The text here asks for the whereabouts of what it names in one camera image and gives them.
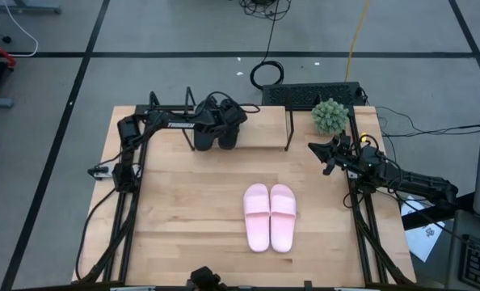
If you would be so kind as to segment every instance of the gray floor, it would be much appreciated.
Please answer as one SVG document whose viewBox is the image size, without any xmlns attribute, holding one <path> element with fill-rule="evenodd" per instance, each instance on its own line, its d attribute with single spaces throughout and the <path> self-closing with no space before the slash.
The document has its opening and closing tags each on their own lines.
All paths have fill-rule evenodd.
<svg viewBox="0 0 480 291">
<path fill-rule="evenodd" d="M 66 0 L 62 15 L 16 19 L 39 40 L 40 52 L 83 52 L 101 3 Z M 457 3 L 480 48 L 480 3 Z M 272 49 L 346 52 L 363 5 L 361 0 L 295 1 L 276 24 Z M 267 20 L 245 16 L 236 1 L 111 0 L 95 52 L 263 51 L 270 26 Z M 0 43 L 3 48 L 32 49 L 6 15 L 0 15 L 0 31 L 14 38 L 12 44 Z M 356 51 L 468 53 L 470 48 L 448 1 L 373 0 Z M 285 68 L 286 83 L 340 82 L 346 67 L 344 58 L 277 60 Z M 249 82 L 259 61 L 92 58 L 14 288 L 69 283 L 94 186 L 86 169 L 99 160 L 113 106 L 144 103 L 151 90 L 162 103 L 182 103 L 186 86 L 197 99 L 219 90 L 242 102 L 260 103 L 261 93 Z M 2 87 L 15 107 L 0 109 L 0 284 L 80 64 L 80 58 L 20 58 Z M 260 83 L 275 77 L 271 69 L 257 73 Z M 360 82 L 372 105 L 406 113 L 421 129 L 480 122 L 480 69 L 473 58 L 356 58 L 351 80 Z M 379 113 L 387 119 L 387 133 L 412 132 L 405 118 L 385 109 Z M 475 134 L 393 141 L 402 167 L 441 175 L 466 193 L 474 189 L 478 139 Z M 448 244 L 443 236 L 427 264 L 415 260 L 422 280 L 443 283 Z"/>
</svg>

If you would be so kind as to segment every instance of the wire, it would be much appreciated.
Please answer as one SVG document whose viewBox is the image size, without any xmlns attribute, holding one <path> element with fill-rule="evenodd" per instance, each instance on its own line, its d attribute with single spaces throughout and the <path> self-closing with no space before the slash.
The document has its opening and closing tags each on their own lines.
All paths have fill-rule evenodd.
<svg viewBox="0 0 480 291">
<path fill-rule="evenodd" d="M 21 25 L 19 25 L 19 23 L 17 21 L 15 21 L 14 16 L 12 16 L 11 10 L 8 8 L 8 5 L 6 4 L 6 1 L 5 0 L 1 0 L 1 1 L 5 5 L 6 12 L 8 12 L 8 15 L 11 17 L 14 24 L 17 25 L 17 27 L 19 27 L 19 29 L 21 29 L 21 31 L 24 32 L 24 34 L 26 34 L 33 41 L 36 42 L 36 48 L 33 50 L 33 53 L 29 53 L 29 54 L 25 54 L 25 55 L 13 55 L 13 54 L 11 54 L 10 56 L 11 57 L 33 57 L 33 56 L 35 56 L 36 53 L 37 53 L 37 50 L 39 49 L 39 41 L 37 41 L 35 37 L 33 37 L 30 33 L 28 33 L 26 30 L 24 30 L 24 28 L 21 27 Z"/>
<path fill-rule="evenodd" d="M 279 0 L 238 0 L 238 4 L 243 8 L 245 15 L 253 16 L 258 19 L 270 19 L 272 21 L 282 20 L 290 10 L 292 0 L 285 0 L 288 5 L 286 9 L 272 12 L 269 9 Z"/>
<path fill-rule="evenodd" d="M 376 139 L 374 136 L 372 136 L 372 135 L 363 134 L 363 135 L 361 135 L 361 136 L 359 137 L 359 144 L 362 143 L 362 140 L 364 139 L 364 137 L 367 137 L 367 138 L 369 138 L 369 139 L 371 139 L 371 140 L 373 140 L 373 141 L 375 142 L 375 146 L 377 146 L 377 152 L 376 152 L 376 153 L 378 153 L 378 152 L 380 151 L 380 145 L 378 145 L 377 139 Z"/>
<path fill-rule="evenodd" d="M 102 200 L 95 205 L 95 207 L 89 212 L 89 215 L 86 218 L 86 222 L 84 223 L 84 228 L 82 230 L 82 238 L 80 239 L 80 245 L 78 246 L 78 253 L 77 253 L 77 261 L 75 263 L 75 275 L 77 276 L 78 280 L 81 280 L 80 271 L 78 270 L 78 264 L 80 263 L 80 255 L 82 254 L 82 249 L 84 247 L 84 240 L 86 239 L 86 231 L 87 226 L 89 225 L 89 220 L 95 214 L 96 209 L 103 204 L 109 197 L 111 197 L 112 193 L 115 192 L 115 188 L 113 188 L 106 196 L 102 198 Z"/>
<path fill-rule="evenodd" d="M 344 196 L 344 198 L 343 198 L 343 205 L 344 205 L 344 207 L 346 207 L 347 209 L 352 209 L 354 205 L 348 206 L 348 205 L 346 204 L 346 198 L 348 198 L 349 196 L 350 196 L 350 193 L 348 193 L 348 194 L 346 194 L 346 195 Z M 362 197 L 356 202 L 356 205 L 355 205 L 355 206 L 360 205 L 360 203 L 362 202 L 363 199 L 364 199 L 364 194 L 362 194 Z"/>
<path fill-rule="evenodd" d="M 276 12 L 275 14 L 277 15 L 278 13 L 278 6 L 280 5 L 280 0 L 269 0 L 269 1 L 273 1 L 273 2 L 276 2 Z M 263 57 L 263 60 L 258 64 L 256 65 L 253 70 L 251 71 L 250 75 L 249 75 L 249 79 L 251 81 L 251 84 L 253 86 L 255 86 L 256 88 L 258 88 L 259 90 L 262 90 L 263 89 L 263 86 L 259 85 L 256 81 L 255 81 L 255 73 L 256 71 L 263 67 L 264 65 L 271 65 L 273 67 L 276 67 L 279 71 L 280 71 L 280 77 L 274 82 L 273 85 L 279 85 L 283 82 L 283 79 L 285 77 L 285 72 L 284 72 L 284 68 L 283 68 L 283 65 L 281 65 L 281 63 L 279 63 L 278 61 L 265 61 L 267 60 L 267 57 L 269 55 L 269 50 L 271 48 L 271 42 L 272 42 L 272 33 L 274 32 L 274 25 L 276 24 L 276 21 L 277 20 L 280 20 L 280 19 L 276 19 L 276 17 L 272 20 L 272 27 L 271 27 L 271 34 L 269 35 L 269 41 L 267 43 L 267 50 L 265 51 L 265 57 Z"/>
<path fill-rule="evenodd" d="M 159 118 L 161 118 L 161 115 L 158 115 L 158 117 L 154 120 L 153 124 L 156 124 L 159 120 Z M 133 141 L 133 144 L 130 145 L 129 147 L 125 148 L 125 149 L 122 149 L 120 150 L 120 152 L 114 156 L 114 158 L 109 158 L 108 160 L 105 160 L 103 162 L 99 162 L 98 164 L 96 164 L 93 168 L 96 168 L 96 167 L 100 167 L 102 166 L 103 164 L 106 164 L 108 162 L 114 162 L 115 160 L 117 160 L 119 157 L 122 156 L 122 154 L 130 151 L 130 150 L 133 150 L 135 149 L 137 146 L 141 146 L 141 144 L 143 144 L 144 142 L 146 142 L 148 139 L 145 139 L 145 137 L 148 137 L 149 134 L 150 134 L 150 128 L 147 128 L 142 135 L 140 135 L 139 137 L 137 137 L 137 139 L 135 141 Z"/>
<path fill-rule="evenodd" d="M 362 23 L 364 23 L 364 18 L 368 13 L 368 7 L 369 7 L 369 0 L 366 0 L 366 3 L 364 4 L 364 10 L 362 11 L 362 14 L 360 15 L 360 18 L 359 18 L 359 24 L 357 25 L 355 30 L 355 35 L 353 36 L 352 45 L 350 46 L 350 53 L 347 55 L 346 76 L 344 77 L 345 82 L 347 82 L 347 79 L 350 76 L 350 67 L 352 66 L 353 49 L 355 48 L 356 39 L 359 37 L 360 29 L 362 29 Z"/>
<path fill-rule="evenodd" d="M 434 224 L 435 226 L 439 227 L 440 229 L 446 231 L 447 233 L 449 233 L 450 235 L 452 235 L 454 238 L 457 238 L 459 239 L 460 241 L 462 241 L 463 243 L 466 243 L 466 240 L 463 239 L 462 237 L 460 237 L 459 235 L 457 234 L 454 234 L 451 230 L 448 230 L 446 229 L 445 227 L 441 226 L 439 223 L 435 222 L 434 220 L 432 220 L 428 215 L 425 215 L 423 214 L 421 211 L 419 211 L 416 207 L 410 205 L 406 200 L 404 200 L 403 198 L 401 198 L 399 195 L 396 195 L 396 197 L 403 203 L 405 203 L 407 206 L 411 207 L 414 211 L 416 211 L 419 215 L 421 215 L 423 218 L 425 218 L 426 220 L 428 220 L 430 223 Z"/>
<path fill-rule="evenodd" d="M 397 194 L 389 194 L 389 193 L 382 192 L 382 191 L 380 191 L 380 190 L 377 190 L 377 192 L 379 192 L 380 194 L 386 195 L 386 196 L 388 196 L 388 197 L 391 197 L 391 198 L 395 199 L 395 200 L 398 201 L 398 202 L 400 201 L 398 198 L 396 198 L 396 195 L 397 195 Z M 405 200 L 407 200 L 407 201 L 416 201 L 416 202 L 420 203 L 420 204 L 423 205 L 423 206 L 431 207 L 431 205 L 428 205 L 428 204 L 425 204 L 425 203 L 422 202 L 422 201 L 428 201 L 427 198 L 421 198 L 421 199 L 405 199 Z"/>
<path fill-rule="evenodd" d="M 385 134 L 385 137 L 415 137 L 415 136 L 418 136 L 418 135 L 422 135 L 422 134 L 431 134 L 431 135 L 465 135 L 465 134 L 472 134 L 472 133 L 480 133 L 480 130 L 476 130 L 476 131 L 471 131 L 471 132 L 466 132 L 466 133 L 447 133 L 448 131 L 451 131 L 451 130 L 455 130 L 455 129 L 472 129 L 472 128 L 478 128 L 480 127 L 480 124 L 472 124 L 472 125 L 464 125 L 464 126 L 456 126 L 456 127 L 451 127 L 451 128 L 447 128 L 447 129 L 433 129 L 433 130 L 422 130 L 422 129 L 419 129 L 415 126 L 415 123 L 414 121 L 411 119 L 410 116 L 408 116 L 407 114 L 404 114 L 404 113 L 400 113 L 400 112 L 396 112 L 395 110 L 391 109 L 391 108 L 387 108 L 385 106 L 377 106 L 376 108 L 383 108 L 385 110 L 389 110 L 391 111 L 392 113 L 396 114 L 396 115 L 400 115 L 400 116 L 404 116 L 406 117 L 409 122 L 411 123 L 411 127 L 418 131 L 417 133 L 405 133 L 405 134 Z"/>
<path fill-rule="evenodd" d="M 382 133 L 384 133 L 384 137 L 387 137 L 387 139 L 389 140 L 389 142 L 391 143 L 391 147 L 393 148 L 393 156 L 394 156 L 394 161 L 395 162 L 398 162 L 397 158 L 396 158 L 396 149 L 394 148 L 394 143 L 393 141 L 391 141 L 391 137 L 389 137 L 389 135 L 387 133 L 385 133 L 385 131 L 382 130 Z"/>
</svg>

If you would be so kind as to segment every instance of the black keyboard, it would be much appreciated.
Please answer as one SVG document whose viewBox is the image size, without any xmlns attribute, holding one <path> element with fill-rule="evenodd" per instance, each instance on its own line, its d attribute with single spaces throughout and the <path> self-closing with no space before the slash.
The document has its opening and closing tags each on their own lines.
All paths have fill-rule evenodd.
<svg viewBox="0 0 480 291">
<path fill-rule="evenodd" d="M 480 239 L 463 235 L 459 279 L 480 289 Z"/>
<path fill-rule="evenodd" d="M 332 98 L 343 105 L 364 106 L 365 101 L 356 96 L 358 82 L 315 84 L 284 84 L 263 86 L 263 105 L 289 105 L 314 108 L 321 101 Z"/>
</svg>

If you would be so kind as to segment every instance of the slide sandal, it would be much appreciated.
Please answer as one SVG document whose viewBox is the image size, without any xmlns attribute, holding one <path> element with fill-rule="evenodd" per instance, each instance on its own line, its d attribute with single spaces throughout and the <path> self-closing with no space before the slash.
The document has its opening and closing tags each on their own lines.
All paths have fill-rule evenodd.
<svg viewBox="0 0 480 291">
<path fill-rule="evenodd" d="M 289 187 L 277 184 L 271 189 L 271 244 L 274 251 L 292 248 L 296 222 L 296 197 Z"/>
<path fill-rule="evenodd" d="M 247 242 L 254 252 L 269 248 L 269 191 L 261 183 L 251 185 L 243 195 Z"/>
</svg>

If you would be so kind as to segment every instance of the potted plant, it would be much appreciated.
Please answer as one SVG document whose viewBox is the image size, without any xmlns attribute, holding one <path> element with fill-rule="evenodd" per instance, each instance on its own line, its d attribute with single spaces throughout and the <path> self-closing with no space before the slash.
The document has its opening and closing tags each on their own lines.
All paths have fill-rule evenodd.
<svg viewBox="0 0 480 291">
<path fill-rule="evenodd" d="M 330 98 L 312 109 L 312 118 L 319 134 L 339 134 L 346 128 L 347 108 Z"/>
</svg>

